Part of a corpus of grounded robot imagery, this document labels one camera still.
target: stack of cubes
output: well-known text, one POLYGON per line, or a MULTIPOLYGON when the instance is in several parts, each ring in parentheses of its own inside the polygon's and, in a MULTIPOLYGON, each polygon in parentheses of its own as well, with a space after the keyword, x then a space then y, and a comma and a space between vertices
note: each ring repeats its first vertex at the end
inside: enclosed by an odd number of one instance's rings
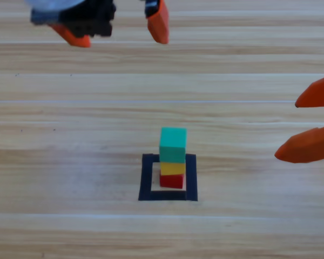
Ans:
POLYGON ((161 129, 160 186, 182 189, 186 174, 187 129, 163 127, 161 129))

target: black square outline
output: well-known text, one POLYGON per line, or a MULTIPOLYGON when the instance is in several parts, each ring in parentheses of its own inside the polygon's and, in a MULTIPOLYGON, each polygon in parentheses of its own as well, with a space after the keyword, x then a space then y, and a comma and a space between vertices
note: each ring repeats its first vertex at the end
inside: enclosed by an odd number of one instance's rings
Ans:
POLYGON ((186 190, 153 190, 152 165, 159 163, 159 154, 143 154, 141 160, 141 179, 139 201, 198 201, 197 157, 186 154, 186 190))

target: teal cube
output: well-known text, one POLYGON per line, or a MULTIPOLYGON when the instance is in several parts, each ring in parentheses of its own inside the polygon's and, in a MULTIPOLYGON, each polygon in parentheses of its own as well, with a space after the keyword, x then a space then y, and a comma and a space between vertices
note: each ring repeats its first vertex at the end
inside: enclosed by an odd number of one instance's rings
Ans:
POLYGON ((185 163, 187 144, 187 129, 169 128, 161 129, 160 162, 185 163))

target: wood grain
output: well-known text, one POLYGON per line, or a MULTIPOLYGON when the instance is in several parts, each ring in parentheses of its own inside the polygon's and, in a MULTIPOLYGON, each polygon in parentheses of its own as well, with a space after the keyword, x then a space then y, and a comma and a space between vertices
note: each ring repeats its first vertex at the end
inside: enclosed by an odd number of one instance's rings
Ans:
POLYGON ((324 161, 274 157, 324 126, 294 106, 324 77, 324 0, 166 2, 169 45, 121 0, 87 50, 0 1, 0 259, 324 259, 324 161), (198 202, 138 201, 163 126, 189 130, 198 202))

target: yellow cube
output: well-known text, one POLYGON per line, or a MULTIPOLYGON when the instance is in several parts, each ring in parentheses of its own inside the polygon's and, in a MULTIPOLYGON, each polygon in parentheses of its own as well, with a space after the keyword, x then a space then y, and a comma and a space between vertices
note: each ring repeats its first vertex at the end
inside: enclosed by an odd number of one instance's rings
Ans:
POLYGON ((185 163, 165 163, 161 162, 161 175, 177 175, 186 173, 185 163))

